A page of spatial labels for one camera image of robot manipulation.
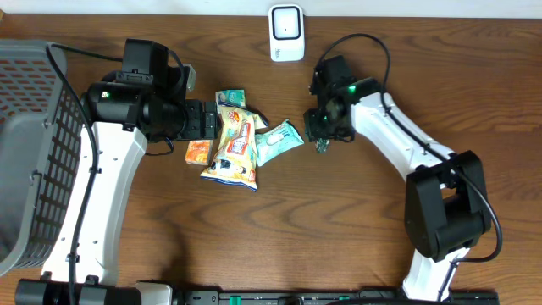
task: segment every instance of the teal snack bag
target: teal snack bag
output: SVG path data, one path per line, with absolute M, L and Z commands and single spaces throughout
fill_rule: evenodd
M 246 108 L 244 90 L 222 90 L 214 93 L 215 101 L 219 106 L 234 106 Z
M 263 166 L 281 153 L 304 143 L 288 119 L 282 124 L 261 135 L 255 135 L 257 147 L 257 166 Z

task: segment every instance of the wood grain surface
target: wood grain surface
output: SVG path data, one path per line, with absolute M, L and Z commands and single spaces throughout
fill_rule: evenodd
M 307 92 L 312 67 L 333 41 L 352 32 L 381 37 L 391 51 L 389 91 L 403 112 L 457 152 L 484 162 L 489 199 L 505 244 L 497 260 L 463 264 L 454 289 L 491 289 L 502 304 L 542 299 L 542 21 L 496 19 L 306 18 L 305 58 L 269 58 L 262 17 L 11 15 L 0 37 L 44 39 L 121 55 L 126 37 L 173 48 L 197 71 L 190 97 L 213 100 L 244 88 L 247 103 L 271 126 L 289 118 L 301 131 L 315 107 Z M 352 40 L 346 55 L 359 77 L 381 78 L 377 45 Z M 118 64 L 69 54 L 78 92 Z M 157 152 L 164 144 L 150 146 Z M 130 192 L 120 239 L 119 284 L 173 280 L 224 290 L 357 290 L 399 286 L 413 247 L 403 228 L 405 185 L 367 140 L 295 148 L 257 170 L 258 192 L 201 180 L 172 156 L 143 158 Z M 484 235 L 471 257 L 495 245 Z M 0 278 L 0 303 L 13 302 L 20 278 Z

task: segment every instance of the orange snack box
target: orange snack box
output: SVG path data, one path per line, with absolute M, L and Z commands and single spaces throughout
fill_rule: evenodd
M 213 140 L 190 141 L 185 160 L 188 164 L 209 165 Z

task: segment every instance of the plastic wrapper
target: plastic wrapper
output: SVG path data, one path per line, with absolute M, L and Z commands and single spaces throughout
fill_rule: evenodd
M 304 143 L 297 130 L 288 119 L 271 131 L 255 135 L 257 146 L 257 166 L 266 164 L 281 153 Z
M 211 166 L 203 170 L 203 179 L 232 186 L 245 186 L 257 191 L 257 149 L 254 130 L 267 124 L 259 115 L 229 106 L 218 106 L 222 119 L 222 135 Z
M 222 90 L 214 93 L 217 106 L 234 106 L 238 108 L 246 108 L 245 91 L 240 90 Z

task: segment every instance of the food package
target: food package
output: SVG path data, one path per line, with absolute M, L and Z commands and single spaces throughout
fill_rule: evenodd
M 246 108 L 245 91 L 244 90 L 222 90 L 214 93 L 217 106 L 234 106 L 238 108 Z
M 257 191 L 257 149 L 254 130 L 267 124 L 259 115 L 237 107 L 218 106 L 222 119 L 222 136 L 211 166 L 203 170 L 203 179 L 226 185 L 246 186 Z
M 271 131 L 256 135 L 257 166 L 262 166 L 281 153 L 304 143 L 288 119 Z
M 213 140 L 196 140 L 188 143 L 185 160 L 188 164 L 209 165 Z

